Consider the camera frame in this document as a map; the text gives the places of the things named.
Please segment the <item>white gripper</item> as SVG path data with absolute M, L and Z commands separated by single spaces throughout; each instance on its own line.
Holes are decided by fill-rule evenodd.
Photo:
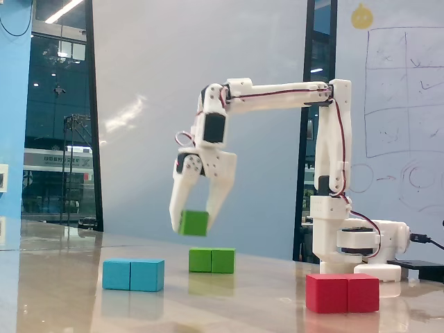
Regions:
M 182 210 L 200 176 L 210 179 L 207 231 L 214 224 L 235 179 L 237 156 L 222 150 L 222 144 L 196 145 L 178 149 L 173 167 L 173 190 L 169 213 L 174 232 L 179 232 Z

